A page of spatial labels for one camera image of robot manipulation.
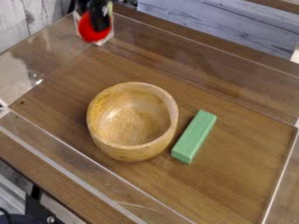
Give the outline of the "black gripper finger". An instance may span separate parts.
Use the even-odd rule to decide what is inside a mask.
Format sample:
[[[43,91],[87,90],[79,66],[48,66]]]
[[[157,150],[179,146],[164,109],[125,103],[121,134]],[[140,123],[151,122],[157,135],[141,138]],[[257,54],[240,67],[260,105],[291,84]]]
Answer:
[[[91,25],[96,32],[101,32],[109,27],[109,6],[109,0],[91,0],[88,4]]]

